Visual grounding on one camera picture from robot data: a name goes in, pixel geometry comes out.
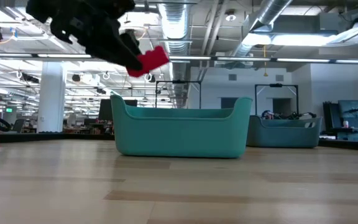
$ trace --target silver duct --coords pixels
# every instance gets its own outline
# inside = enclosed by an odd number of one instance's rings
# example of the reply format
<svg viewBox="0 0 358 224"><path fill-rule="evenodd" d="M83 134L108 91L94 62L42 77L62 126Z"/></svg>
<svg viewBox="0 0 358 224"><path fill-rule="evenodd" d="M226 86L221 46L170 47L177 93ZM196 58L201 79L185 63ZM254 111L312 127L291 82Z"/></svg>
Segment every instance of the silver duct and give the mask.
<svg viewBox="0 0 358 224"><path fill-rule="evenodd" d="M161 14L162 31L168 39L184 39L188 34L190 8L187 4L158 4ZM167 51L170 55L188 55L188 42L166 42ZM186 74L188 64L171 63L170 73L172 80L189 80ZM174 85L174 94L177 101L177 107L184 107L186 104L186 93L182 86Z"/></svg>
<svg viewBox="0 0 358 224"><path fill-rule="evenodd" d="M249 26L247 34L255 29L258 29L263 26L272 24L279 15L284 11L284 9L291 4L292 0L264 0L260 4L260 9L258 11L255 21L252 25ZM245 57L250 52L252 45L245 45L240 43L236 49L233 51L231 56L233 57Z"/></svg>

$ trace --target wall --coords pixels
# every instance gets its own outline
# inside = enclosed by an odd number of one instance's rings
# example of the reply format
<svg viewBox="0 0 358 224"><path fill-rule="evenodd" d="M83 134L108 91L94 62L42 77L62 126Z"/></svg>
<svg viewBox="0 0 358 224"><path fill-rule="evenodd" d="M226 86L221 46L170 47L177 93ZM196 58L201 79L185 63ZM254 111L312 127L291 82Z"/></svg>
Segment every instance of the wall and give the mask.
<svg viewBox="0 0 358 224"><path fill-rule="evenodd" d="M292 83L299 88L299 111L300 113L312 110L312 88L311 88L311 65L304 65L292 73Z"/></svg>
<svg viewBox="0 0 358 224"><path fill-rule="evenodd" d="M305 65L292 73L292 81L300 86L300 111L323 116L325 101L358 100L358 65Z"/></svg>
<svg viewBox="0 0 358 224"><path fill-rule="evenodd" d="M284 68L270 68L267 70L268 77L264 77L264 69L255 71L253 69L209 68L202 84L202 109L220 109L221 98L247 96L254 99L255 84L276 83L275 75L284 75L283 84L291 83L291 73ZM229 74L237 74L237 81L229 81ZM196 80L198 68L191 69L192 80ZM273 110L272 98L293 98L294 94L287 88L266 87L258 95L258 114L265 110ZM199 92L191 86L187 101L188 108L199 108ZM255 114L255 101L252 104L251 114Z"/></svg>

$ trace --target computer monitor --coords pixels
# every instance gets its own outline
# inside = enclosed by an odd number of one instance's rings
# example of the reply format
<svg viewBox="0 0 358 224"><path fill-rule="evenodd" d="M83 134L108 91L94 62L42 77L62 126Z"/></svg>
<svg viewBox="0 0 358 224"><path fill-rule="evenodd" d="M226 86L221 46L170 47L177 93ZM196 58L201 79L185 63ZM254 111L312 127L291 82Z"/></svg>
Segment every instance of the computer monitor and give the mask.
<svg viewBox="0 0 358 224"><path fill-rule="evenodd" d="M339 100L339 110L342 118L358 118L358 100Z"/></svg>
<svg viewBox="0 0 358 224"><path fill-rule="evenodd" d="M137 106L137 100L124 100L128 106ZM99 120L112 121L111 100L101 100L99 109Z"/></svg>

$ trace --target teal plastic basket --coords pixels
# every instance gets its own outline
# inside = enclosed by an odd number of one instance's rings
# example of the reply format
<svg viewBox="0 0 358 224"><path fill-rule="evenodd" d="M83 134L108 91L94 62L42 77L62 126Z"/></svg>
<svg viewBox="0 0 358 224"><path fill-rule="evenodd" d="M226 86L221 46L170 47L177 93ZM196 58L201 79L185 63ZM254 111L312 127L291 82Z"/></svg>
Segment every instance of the teal plastic basket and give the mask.
<svg viewBox="0 0 358 224"><path fill-rule="evenodd" d="M233 109L138 108L111 96L117 150L127 156L237 158L246 149L252 99Z"/></svg>
<svg viewBox="0 0 358 224"><path fill-rule="evenodd" d="M314 148L318 145L322 118L262 119L251 116L248 146Z"/></svg>

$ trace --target pillar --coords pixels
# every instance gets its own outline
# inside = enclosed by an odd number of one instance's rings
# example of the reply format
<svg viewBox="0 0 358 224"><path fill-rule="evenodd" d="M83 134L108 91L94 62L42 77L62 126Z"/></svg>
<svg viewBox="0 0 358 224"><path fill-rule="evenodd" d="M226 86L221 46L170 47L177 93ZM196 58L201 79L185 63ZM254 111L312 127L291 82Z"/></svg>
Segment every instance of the pillar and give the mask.
<svg viewBox="0 0 358 224"><path fill-rule="evenodd" d="M67 71L62 62L42 65L37 132L63 131Z"/></svg>

